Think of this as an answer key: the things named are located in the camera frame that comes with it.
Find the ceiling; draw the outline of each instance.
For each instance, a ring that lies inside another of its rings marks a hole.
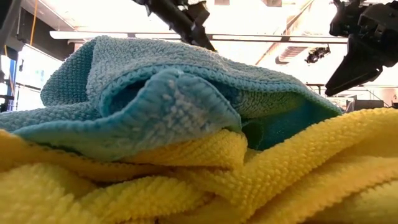
[[[25,0],[25,5],[35,0]],[[208,34],[287,34],[328,35],[329,23],[335,15],[334,5],[327,0],[282,0],[282,7],[267,7],[261,0],[230,0],[229,6],[218,6],[215,0],[207,1],[210,17],[205,22]],[[91,32],[169,32],[168,26],[156,15],[147,16],[144,6],[132,0],[39,0],[43,6],[38,17],[57,30]],[[46,10],[59,17],[49,19]],[[292,26],[289,22],[300,12]],[[294,48],[294,54],[287,54],[292,44],[267,42],[213,42],[218,52],[232,60],[268,67],[289,73],[308,83],[326,83],[346,54],[345,45],[331,45],[331,54],[316,64],[308,65],[304,59],[308,47],[326,45],[301,45]],[[277,65],[275,59],[285,60]]]

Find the pile of towels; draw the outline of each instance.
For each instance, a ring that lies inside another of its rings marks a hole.
[[[394,223],[394,109],[205,49],[97,37],[0,114],[0,223]]]

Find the fabric texture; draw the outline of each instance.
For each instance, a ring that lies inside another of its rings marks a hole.
[[[290,75],[205,49],[97,37],[51,76],[46,108],[0,114],[0,128],[102,161],[243,131],[267,149],[341,111]]]
[[[395,223],[397,132],[362,110],[265,151],[223,129],[98,162],[2,131],[0,223]]]

